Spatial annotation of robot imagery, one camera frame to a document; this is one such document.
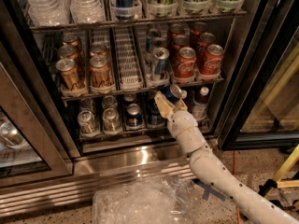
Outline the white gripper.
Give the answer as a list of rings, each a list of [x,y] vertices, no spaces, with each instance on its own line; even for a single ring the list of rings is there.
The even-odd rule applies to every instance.
[[[197,121],[187,111],[188,107],[182,100],[173,105],[160,91],[156,92],[154,100],[161,116],[167,119],[167,129],[176,139],[183,154],[189,155],[197,149],[207,147],[206,139],[200,132]]]

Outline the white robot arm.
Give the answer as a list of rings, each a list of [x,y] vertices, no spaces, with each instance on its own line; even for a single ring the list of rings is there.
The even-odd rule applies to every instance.
[[[167,129],[183,154],[189,157],[192,173],[228,197],[253,224],[299,224],[288,213],[270,203],[256,191],[237,180],[213,153],[182,100],[172,104],[157,91],[155,103]]]

